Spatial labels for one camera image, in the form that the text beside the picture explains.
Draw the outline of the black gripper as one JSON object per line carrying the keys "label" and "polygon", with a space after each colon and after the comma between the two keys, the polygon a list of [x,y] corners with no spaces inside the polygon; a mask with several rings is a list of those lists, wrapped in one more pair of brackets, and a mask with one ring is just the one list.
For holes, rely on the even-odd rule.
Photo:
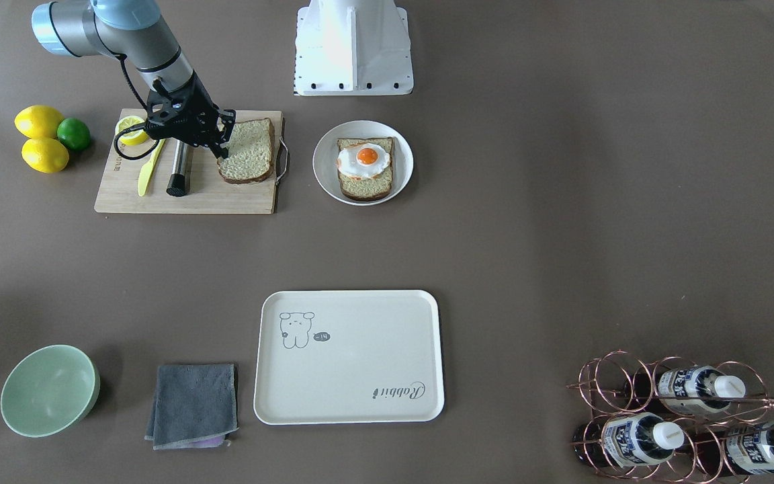
{"label": "black gripper", "polygon": [[213,104],[202,80],[191,75],[184,86],[169,91],[157,77],[148,93],[144,131],[153,140],[175,138],[190,146],[211,146],[217,159],[227,159],[228,140],[237,118],[236,110]]}

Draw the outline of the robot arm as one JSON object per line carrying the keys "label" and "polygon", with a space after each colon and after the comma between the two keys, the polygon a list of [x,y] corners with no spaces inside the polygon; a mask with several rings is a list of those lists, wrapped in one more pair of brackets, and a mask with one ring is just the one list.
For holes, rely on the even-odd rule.
{"label": "robot arm", "polygon": [[228,157],[236,114],[221,110],[170,31],[154,1],[61,1],[37,6],[35,37],[48,52],[129,59],[150,91],[144,131]]}

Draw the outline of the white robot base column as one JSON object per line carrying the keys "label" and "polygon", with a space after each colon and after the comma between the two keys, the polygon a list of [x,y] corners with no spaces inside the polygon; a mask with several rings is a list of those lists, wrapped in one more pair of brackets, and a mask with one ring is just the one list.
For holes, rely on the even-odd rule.
{"label": "white robot base column", "polygon": [[295,95],[413,92],[408,14],[393,1],[311,1],[297,12],[295,45]]}

